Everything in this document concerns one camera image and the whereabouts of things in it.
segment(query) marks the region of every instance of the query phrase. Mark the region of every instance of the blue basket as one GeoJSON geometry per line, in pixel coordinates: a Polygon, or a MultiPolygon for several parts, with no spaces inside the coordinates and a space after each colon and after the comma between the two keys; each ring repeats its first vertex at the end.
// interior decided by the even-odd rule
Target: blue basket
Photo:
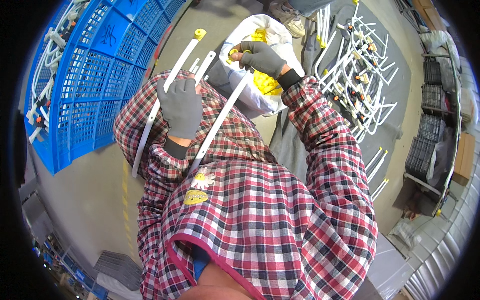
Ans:
{"type": "MultiPolygon", "coordinates": [[[[78,20],[60,61],[50,104],[50,132],[33,146],[52,175],[72,161],[114,141],[120,109],[138,90],[152,55],[184,0],[91,0],[78,20]]],[[[55,27],[68,2],[48,27],[55,27]]],[[[47,43],[35,54],[27,90],[47,43]]],[[[50,71],[39,75],[37,95],[50,71]]],[[[25,112],[31,108],[27,93],[25,112]]],[[[27,133],[35,128],[25,118],[27,133]]]]}

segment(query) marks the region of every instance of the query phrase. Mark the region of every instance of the cardboard box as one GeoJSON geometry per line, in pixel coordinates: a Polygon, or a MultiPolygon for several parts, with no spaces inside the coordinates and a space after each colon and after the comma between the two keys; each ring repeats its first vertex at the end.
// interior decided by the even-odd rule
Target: cardboard box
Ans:
{"type": "Polygon", "coordinates": [[[431,0],[412,0],[412,5],[430,30],[444,30],[446,27],[431,0]]]}
{"type": "Polygon", "coordinates": [[[475,137],[468,133],[460,135],[458,151],[456,153],[453,181],[467,186],[473,167],[473,152],[475,151],[475,137]]]}

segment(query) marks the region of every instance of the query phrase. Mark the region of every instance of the concrete floor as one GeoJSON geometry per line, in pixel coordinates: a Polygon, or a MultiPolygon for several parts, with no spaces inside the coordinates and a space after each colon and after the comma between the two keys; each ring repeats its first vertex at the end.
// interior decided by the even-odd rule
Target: concrete floor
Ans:
{"type": "MultiPolygon", "coordinates": [[[[390,183],[374,204],[380,231],[386,234],[401,215],[401,210],[392,207],[392,204],[402,188],[404,163],[420,122],[422,51],[419,36],[400,15],[393,0],[365,0],[364,3],[390,32],[412,71],[406,117],[402,125],[403,138],[396,142],[392,153],[386,176],[390,183]]],[[[174,28],[155,71],[173,66],[196,28],[204,28],[208,34],[190,55],[186,68],[196,57],[202,60],[209,50],[218,52],[226,36],[244,18],[256,13],[262,13],[262,5],[256,0],[202,0],[185,12],[174,28]]],[[[299,60],[301,48],[302,40],[295,39],[294,50],[299,60]]],[[[276,117],[260,116],[253,121],[269,143],[276,117]]],[[[55,177],[49,174],[36,154],[34,162],[46,209],[72,247],[81,254],[79,263],[87,271],[102,250],[128,254],[140,265],[136,251],[136,202],[142,196],[144,182],[130,176],[131,168],[116,144],[73,161],[55,177]]]]}

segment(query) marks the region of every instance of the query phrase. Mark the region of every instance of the jeans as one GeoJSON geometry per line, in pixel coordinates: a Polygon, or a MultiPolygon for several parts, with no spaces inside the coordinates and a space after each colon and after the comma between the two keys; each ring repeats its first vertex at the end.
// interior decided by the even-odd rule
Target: jeans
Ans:
{"type": "Polygon", "coordinates": [[[288,3],[302,16],[308,17],[318,9],[327,6],[334,0],[288,0],[288,3]]]}

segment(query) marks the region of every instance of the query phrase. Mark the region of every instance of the floor marking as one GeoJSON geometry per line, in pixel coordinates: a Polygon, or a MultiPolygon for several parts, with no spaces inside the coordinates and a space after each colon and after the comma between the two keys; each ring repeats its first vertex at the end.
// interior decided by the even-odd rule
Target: floor marking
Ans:
{"type": "Polygon", "coordinates": [[[136,247],[132,245],[132,237],[130,236],[130,226],[128,225],[128,189],[127,189],[127,184],[128,184],[128,176],[129,176],[129,171],[128,171],[128,163],[127,160],[123,161],[123,176],[122,176],[122,203],[123,203],[123,223],[125,225],[125,235],[127,236],[128,240],[128,247],[130,248],[130,257],[135,260],[135,257],[138,257],[138,254],[135,255],[135,252],[137,251],[136,247]]]}

